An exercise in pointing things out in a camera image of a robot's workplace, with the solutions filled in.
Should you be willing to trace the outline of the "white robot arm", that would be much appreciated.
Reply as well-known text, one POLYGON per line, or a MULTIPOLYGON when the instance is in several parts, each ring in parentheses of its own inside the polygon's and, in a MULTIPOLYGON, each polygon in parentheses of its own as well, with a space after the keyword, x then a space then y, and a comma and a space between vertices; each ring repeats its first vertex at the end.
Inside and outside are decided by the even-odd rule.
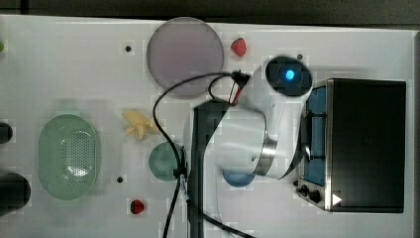
POLYGON ((277 56, 251 74, 227 75, 239 86, 239 95, 232 102, 200 103, 184 127, 189 238, 207 238, 208 224, 254 238, 216 216, 216 174, 283 179, 309 155, 303 110, 313 79, 303 62, 277 56))

